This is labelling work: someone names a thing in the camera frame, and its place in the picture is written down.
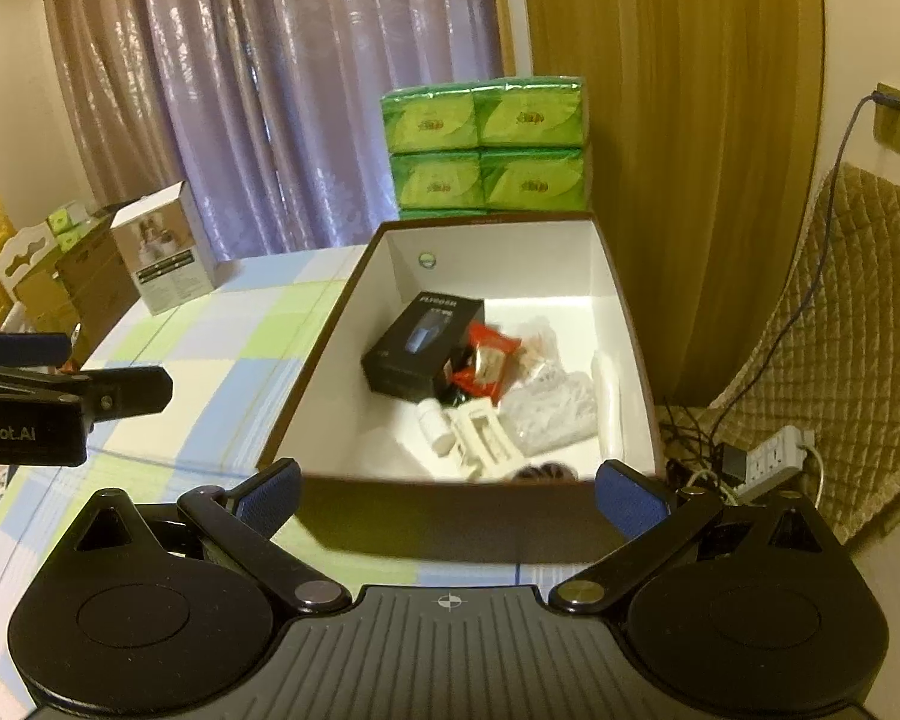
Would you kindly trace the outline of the white handheld device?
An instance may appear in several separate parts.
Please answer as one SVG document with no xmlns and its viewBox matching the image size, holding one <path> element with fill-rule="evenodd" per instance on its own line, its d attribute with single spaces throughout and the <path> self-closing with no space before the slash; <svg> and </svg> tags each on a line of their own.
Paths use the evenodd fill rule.
<svg viewBox="0 0 900 720">
<path fill-rule="evenodd" d="M 622 416 L 621 383 L 610 356 L 596 351 L 592 359 L 592 380 L 595 389 L 596 427 L 600 452 L 605 460 L 621 460 Z"/>
</svg>

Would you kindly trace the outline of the clear floss pick box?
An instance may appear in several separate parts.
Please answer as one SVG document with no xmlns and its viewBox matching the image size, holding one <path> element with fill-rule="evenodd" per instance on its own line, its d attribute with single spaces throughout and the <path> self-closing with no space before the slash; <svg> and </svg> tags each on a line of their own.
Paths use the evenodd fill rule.
<svg viewBox="0 0 900 720">
<path fill-rule="evenodd" d="M 536 379 L 499 403 L 500 424 L 525 457 L 546 454 L 598 433 L 598 403 L 583 372 Z"/>
</svg>

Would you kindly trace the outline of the white pill bottle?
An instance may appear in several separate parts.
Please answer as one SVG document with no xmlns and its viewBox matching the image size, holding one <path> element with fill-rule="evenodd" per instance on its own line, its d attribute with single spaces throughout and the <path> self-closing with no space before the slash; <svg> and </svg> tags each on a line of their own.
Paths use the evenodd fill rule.
<svg viewBox="0 0 900 720">
<path fill-rule="evenodd" d="M 452 423 L 448 421 L 442 404 L 435 398 L 425 398 L 416 405 L 419 427 L 437 457 L 447 457 L 455 447 L 457 436 L 453 433 Z"/>
</svg>

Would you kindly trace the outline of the red snack packet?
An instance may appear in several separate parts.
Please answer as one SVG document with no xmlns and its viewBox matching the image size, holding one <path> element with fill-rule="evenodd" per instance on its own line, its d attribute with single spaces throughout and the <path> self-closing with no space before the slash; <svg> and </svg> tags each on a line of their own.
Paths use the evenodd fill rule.
<svg viewBox="0 0 900 720">
<path fill-rule="evenodd" d="M 520 349 L 518 338 L 507 337 L 484 323 L 471 322 L 468 349 L 471 369 L 461 376 L 460 385 L 475 398 L 499 401 L 510 358 Z"/>
</svg>

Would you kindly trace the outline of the black product box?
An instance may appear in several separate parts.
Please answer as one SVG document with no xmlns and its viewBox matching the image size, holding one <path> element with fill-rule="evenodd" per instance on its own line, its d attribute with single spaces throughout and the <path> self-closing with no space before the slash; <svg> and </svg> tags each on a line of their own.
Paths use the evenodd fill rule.
<svg viewBox="0 0 900 720">
<path fill-rule="evenodd" d="M 368 387 L 398 400 L 441 400 L 463 366 L 471 323 L 484 320 L 482 299 L 419 293 L 362 356 Z"/>
</svg>

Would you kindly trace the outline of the dark green tube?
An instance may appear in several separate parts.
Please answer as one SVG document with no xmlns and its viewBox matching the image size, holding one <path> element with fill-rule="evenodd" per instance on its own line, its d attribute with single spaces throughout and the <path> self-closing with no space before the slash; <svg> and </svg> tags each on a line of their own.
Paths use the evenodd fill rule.
<svg viewBox="0 0 900 720">
<path fill-rule="evenodd" d="M 447 406 L 447 408 L 457 408 L 457 406 L 460 406 L 462 403 L 466 403 L 473 398 L 473 395 L 460 385 L 461 376 L 463 376 L 464 372 L 470 371 L 470 369 L 471 362 L 468 361 L 468 359 L 462 359 L 461 361 L 453 362 L 453 364 L 447 364 L 447 366 L 445 366 L 447 388 L 445 388 L 443 394 L 440 395 L 440 403 L 443 406 Z"/>
</svg>

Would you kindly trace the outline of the brown cardboard hanger boxes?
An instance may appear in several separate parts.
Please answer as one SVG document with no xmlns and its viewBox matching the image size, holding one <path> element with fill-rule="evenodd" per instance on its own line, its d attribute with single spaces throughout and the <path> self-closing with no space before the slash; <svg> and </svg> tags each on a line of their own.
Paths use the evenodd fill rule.
<svg viewBox="0 0 900 720">
<path fill-rule="evenodd" d="M 48 221 L 2 246 L 0 283 L 37 332 L 66 333 L 82 366 L 137 301 L 136 286 L 110 231 L 112 213 L 56 234 Z"/>
</svg>

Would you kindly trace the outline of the plaid tablecloth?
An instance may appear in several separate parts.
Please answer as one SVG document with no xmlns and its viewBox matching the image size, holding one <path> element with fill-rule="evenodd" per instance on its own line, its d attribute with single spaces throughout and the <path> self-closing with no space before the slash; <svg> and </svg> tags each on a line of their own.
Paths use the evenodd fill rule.
<svg viewBox="0 0 900 720">
<path fill-rule="evenodd" d="M 0 369 L 0 717 L 34 701 L 11 660 L 14 608 L 102 489 L 172 504 L 255 475 L 360 247 L 227 263 L 219 288 L 154 317 L 135 304 L 75 374 Z"/>
</svg>

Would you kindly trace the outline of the white product carton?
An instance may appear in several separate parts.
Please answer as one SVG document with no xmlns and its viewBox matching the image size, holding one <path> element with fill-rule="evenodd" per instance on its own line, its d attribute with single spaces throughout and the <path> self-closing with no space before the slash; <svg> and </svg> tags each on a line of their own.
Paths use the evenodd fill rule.
<svg viewBox="0 0 900 720">
<path fill-rule="evenodd" d="M 187 181 L 123 206 L 110 231 L 153 316 L 202 298 L 219 284 L 219 262 Z"/>
</svg>

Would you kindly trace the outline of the brown white storage box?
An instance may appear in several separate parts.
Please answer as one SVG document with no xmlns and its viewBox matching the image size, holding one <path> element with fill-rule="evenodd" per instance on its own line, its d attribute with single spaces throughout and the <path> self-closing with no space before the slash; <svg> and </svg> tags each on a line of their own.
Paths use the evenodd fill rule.
<svg viewBox="0 0 900 720">
<path fill-rule="evenodd" d="M 649 381 L 589 215 L 382 227 L 266 444 L 323 548 L 587 562 L 621 536 L 601 463 L 662 466 Z"/>
</svg>

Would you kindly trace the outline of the quilted tan cushion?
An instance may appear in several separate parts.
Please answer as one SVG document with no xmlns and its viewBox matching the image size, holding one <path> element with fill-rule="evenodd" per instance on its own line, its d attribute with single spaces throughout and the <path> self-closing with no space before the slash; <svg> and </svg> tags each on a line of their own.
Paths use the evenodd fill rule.
<svg viewBox="0 0 900 720">
<path fill-rule="evenodd" d="M 850 541 L 900 496 L 900 187 L 846 164 L 821 187 L 756 348 L 702 415 L 756 445 L 811 429 L 821 514 Z"/>
</svg>

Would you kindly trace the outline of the purple curtain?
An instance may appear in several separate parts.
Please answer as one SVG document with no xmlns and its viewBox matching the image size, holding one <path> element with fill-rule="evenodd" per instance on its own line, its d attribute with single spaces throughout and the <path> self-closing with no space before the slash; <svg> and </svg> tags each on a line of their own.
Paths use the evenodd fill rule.
<svg viewBox="0 0 900 720">
<path fill-rule="evenodd" d="M 499 73 L 494 0 L 43 0 L 94 197 L 186 182 L 222 259 L 397 213 L 380 101 Z"/>
</svg>

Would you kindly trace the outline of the green tissue pack bundle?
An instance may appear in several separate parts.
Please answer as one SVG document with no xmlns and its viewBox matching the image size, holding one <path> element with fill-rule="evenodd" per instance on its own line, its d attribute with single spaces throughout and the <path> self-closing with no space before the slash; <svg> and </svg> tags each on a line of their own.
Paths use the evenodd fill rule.
<svg viewBox="0 0 900 720">
<path fill-rule="evenodd" d="M 403 220 L 590 206 L 580 76 L 401 88 L 384 94 L 380 109 Z"/>
</svg>

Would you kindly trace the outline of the brown wooden door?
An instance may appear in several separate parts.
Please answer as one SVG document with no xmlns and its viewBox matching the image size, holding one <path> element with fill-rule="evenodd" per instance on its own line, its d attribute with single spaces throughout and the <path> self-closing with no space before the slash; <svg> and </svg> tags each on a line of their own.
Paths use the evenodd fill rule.
<svg viewBox="0 0 900 720">
<path fill-rule="evenodd" d="M 823 0 L 526 0 L 533 67 L 589 88 L 592 206 L 652 394 L 710 403 L 792 265 L 823 96 Z"/>
</svg>

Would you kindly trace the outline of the wall power socket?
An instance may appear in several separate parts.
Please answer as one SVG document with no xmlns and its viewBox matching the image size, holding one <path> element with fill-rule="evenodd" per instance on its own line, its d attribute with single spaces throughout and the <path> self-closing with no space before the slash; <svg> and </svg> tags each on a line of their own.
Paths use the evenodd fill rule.
<svg viewBox="0 0 900 720">
<path fill-rule="evenodd" d="M 873 93 L 873 138 L 878 145 L 900 154 L 900 89 L 880 83 Z"/>
</svg>

